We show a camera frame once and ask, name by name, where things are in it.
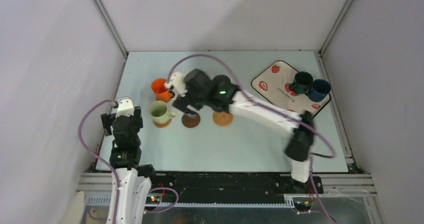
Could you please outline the light green mug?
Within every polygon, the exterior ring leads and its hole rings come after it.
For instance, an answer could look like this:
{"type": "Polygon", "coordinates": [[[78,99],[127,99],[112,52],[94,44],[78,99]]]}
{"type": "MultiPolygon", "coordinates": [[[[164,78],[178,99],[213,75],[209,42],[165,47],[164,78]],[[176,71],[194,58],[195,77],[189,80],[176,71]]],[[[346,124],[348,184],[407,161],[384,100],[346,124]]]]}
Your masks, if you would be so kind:
{"type": "Polygon", "coordinates": [[[177,114],[174,111],[171,111],[167,103],[164,101],[154,101],[149,107],[149,114],[152,117],[153,121],[156,121],[159,124],[166,123],[169,119],[174,119],[177,114]]]}

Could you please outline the dark wood coaster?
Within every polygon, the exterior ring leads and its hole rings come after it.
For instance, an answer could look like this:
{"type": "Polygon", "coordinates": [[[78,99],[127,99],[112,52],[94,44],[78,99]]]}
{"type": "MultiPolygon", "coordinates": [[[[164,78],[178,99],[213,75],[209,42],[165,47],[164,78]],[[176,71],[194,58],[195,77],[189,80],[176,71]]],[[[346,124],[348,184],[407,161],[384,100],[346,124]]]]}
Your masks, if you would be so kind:
{"type": "Polygon", "coordinates": [[[197,112],[194,115],[184,114],[181,122],[186,128],[195,128],[200,124],[201,117],[197,112]]]}

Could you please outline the patterned light wood coaster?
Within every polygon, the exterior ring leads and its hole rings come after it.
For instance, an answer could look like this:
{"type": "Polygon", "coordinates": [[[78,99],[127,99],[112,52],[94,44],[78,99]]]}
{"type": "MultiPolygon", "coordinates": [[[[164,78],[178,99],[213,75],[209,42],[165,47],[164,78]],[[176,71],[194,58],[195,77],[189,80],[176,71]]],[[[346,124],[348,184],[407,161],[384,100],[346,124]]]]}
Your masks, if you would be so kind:
{"type": "Polygon", "coordinates": [[[214,111],[212,115],[213,122],[220,127],[227,127],[233,122],[233,114],[227,112],[214,111]]]}

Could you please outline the orange mug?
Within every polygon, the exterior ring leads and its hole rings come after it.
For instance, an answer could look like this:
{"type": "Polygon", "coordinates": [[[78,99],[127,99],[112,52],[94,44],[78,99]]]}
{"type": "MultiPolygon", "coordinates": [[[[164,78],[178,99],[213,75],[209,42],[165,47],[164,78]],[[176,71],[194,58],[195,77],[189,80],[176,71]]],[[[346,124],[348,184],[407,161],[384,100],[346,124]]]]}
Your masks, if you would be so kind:
{"type": "Polygon", "coordinates": [[[165,87],[166,83],[167,83],[167,80],[165,78],[158,78],[152,82],[151,89],[157,101],[162,101],[162,99],[164,98],[175,97],[175,93],[172,90],[165,87]]]}

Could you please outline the dark green mug back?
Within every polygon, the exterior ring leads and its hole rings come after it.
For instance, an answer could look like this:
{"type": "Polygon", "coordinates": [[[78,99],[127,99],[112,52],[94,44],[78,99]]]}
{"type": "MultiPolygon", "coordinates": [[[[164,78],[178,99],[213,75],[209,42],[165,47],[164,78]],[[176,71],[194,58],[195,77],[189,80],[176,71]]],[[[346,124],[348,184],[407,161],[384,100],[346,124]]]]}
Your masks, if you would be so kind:
{"type": "Polygon", "coordinates": [[[313,76],[306,71],[299,71],[295,74],[292,83],[289,84],[288,88],[290,91],[295,92],[298,95],[304,94],[309,86],[313,83],[313,76]]]}

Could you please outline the blue mug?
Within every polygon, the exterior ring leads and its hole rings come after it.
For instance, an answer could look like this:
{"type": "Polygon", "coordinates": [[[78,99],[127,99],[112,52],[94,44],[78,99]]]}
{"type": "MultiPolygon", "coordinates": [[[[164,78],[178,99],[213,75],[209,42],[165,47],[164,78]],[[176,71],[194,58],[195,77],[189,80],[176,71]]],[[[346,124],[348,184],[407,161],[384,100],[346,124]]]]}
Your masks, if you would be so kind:
{"type": "Polygon", "coordinates": [[[310,101],[319,103],[326,98],[331,90],[332,86],[327,80],[316,79],[310,85],[306,95],[310,101]]]}

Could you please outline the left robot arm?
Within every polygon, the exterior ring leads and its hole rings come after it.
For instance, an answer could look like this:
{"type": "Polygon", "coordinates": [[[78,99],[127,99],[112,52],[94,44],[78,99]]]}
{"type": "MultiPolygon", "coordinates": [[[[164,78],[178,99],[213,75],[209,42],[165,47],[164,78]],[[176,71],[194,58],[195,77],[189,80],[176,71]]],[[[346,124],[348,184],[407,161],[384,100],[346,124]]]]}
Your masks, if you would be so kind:
{"type": "Polygon", "coordinates": [[[156,190],[158,178],[152,165],[140,166],[143,127],[141,108],[129,99],[115,103],[116,113],[102,114],[107,136],[113,136],[109,164],[113,168],[108,224],[142,223],[147,195],[156,190]]]}

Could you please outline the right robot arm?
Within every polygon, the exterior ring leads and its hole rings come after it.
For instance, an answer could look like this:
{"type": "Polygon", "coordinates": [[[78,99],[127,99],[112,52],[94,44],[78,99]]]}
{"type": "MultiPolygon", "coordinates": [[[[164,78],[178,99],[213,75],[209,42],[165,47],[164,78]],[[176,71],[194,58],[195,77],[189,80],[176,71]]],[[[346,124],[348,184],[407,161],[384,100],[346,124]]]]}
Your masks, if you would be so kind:
{"type": "Polygon", "coordinates": [[[188,116],[209,107],[215,112],[241,116],[287,135],[289,141],[284,153],[291,166],[291,188],[297,193],[310,188],[310,149],[315,128],[309,111],[297,113],[275,107],[250,95],[232,83],[228,76],[210,78],[197,68],[188,74],[172,73],[163,86],[175,94],[172,106],[188,116]]]}

